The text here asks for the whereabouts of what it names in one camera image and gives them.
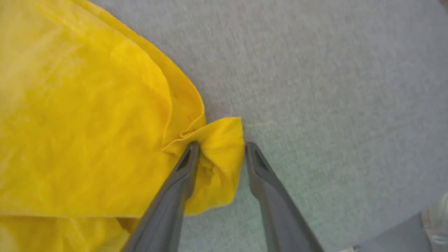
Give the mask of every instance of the yellow cloth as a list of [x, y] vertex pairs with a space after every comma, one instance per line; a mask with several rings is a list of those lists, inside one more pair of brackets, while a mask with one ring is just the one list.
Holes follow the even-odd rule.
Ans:
[[84, 0], [0, 2], [0, 251], [118, 251], [191, 141], [186, 214], [233, 200], [240, 118]]

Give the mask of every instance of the yellow garment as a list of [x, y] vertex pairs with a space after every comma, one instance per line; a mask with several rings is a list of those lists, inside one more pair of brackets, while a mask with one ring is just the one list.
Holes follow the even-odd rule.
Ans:
[[240, 118], [84, 0], [0, 3], [0, 251], [118, 251], [191, 141], [186, 214], [233, 200]]

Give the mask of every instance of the textured gray fabric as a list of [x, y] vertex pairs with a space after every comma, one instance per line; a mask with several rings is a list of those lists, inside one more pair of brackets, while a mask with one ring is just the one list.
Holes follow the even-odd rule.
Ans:
[[[448, 191], [448, 15], [436, 0], [95, 0], [241, 116], [328, 251]], [[180, 251], [263, 251], [243, 170]]]

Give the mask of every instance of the wrinkled yellow fabric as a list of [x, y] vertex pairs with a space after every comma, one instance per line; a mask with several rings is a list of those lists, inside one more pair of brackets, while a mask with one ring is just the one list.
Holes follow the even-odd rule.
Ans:
[[233, 200], [240, 118], [83, 0], [0, 2], [0, 251], [119, 251], [191, 141], [185, 213]]

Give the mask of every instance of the gray tabletop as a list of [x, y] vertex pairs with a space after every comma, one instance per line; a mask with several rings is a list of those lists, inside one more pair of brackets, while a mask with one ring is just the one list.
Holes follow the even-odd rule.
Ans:
[[[448, 13], [436, 0], [95, 0], [193, 81], [208, 121], [241, 116], [328, 251], [448, 191]], [[235, 201], [185, 219], [180, 251], [258, 252]]]

